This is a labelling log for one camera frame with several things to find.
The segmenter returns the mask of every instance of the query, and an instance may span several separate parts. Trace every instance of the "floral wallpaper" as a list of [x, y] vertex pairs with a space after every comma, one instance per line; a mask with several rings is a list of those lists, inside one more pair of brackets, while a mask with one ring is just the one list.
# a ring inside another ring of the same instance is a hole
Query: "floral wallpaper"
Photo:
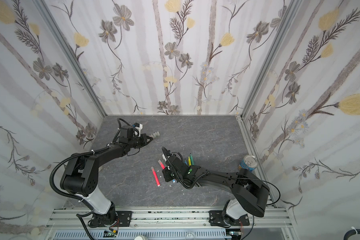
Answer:
[[51, 168], [89, 149], [101, 121], [32, 2], [0, 0], [0, 239], [40, 238], [65, 201]]
[[107, 114], [240, 114], [285, 0], [46, 0]]
[[360, 1], [303, 1], [245, 116], [299, 238], [360, 228]]

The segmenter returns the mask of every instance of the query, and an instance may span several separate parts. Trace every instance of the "gray marble surface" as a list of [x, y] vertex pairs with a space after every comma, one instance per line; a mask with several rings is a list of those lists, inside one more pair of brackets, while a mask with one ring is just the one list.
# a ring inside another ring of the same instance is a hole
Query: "gray marble surface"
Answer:
[[[98, 131], [93, 149], [106, 146], [117, 132], [117, 118], [130, 124], [143, 124], [142, 133], [159, 131], [160, 137], [143, 147], [134, 156], [124, 156], [106, 163], [99, 172], [98, 186], [116, 206], [222, 206], [231, 193], [213, 187], [185, 189], [180, 183], [165, 182], [158, 160], [161, 147], [180, 152], [183, 157], [192, 153], [195, 165], [216, 171], [237, 171], [243, 156], [248, 154], [235, 116], [107, 116]], [[156, 185], [154, 167], [161, 186]], [[68, 199], [65, 207], [82, 207], [77, 200]]]

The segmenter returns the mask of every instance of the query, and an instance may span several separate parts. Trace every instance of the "blue can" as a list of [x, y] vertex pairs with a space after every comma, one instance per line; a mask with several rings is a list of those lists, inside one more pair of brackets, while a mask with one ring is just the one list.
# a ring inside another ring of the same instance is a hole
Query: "blue can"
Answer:
[[239, 170], [244, 168], [252, 172], [257, 166], [259, 166], [259, 163], [256, 160], [256, 157], [252, 155], [246, 155], [239, 164]]

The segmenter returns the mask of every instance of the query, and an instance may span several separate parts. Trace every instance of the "white cable tie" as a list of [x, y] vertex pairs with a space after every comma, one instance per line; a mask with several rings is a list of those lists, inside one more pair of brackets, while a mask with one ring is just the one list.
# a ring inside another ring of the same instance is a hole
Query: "white cable tie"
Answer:
[[350, 227], [350, 228], [352, 228], [353, 230], [355, 230], [356, 234], [359, 234], [359, 233], [357, 232], [357, 230], [356, 230], [355, 227]]

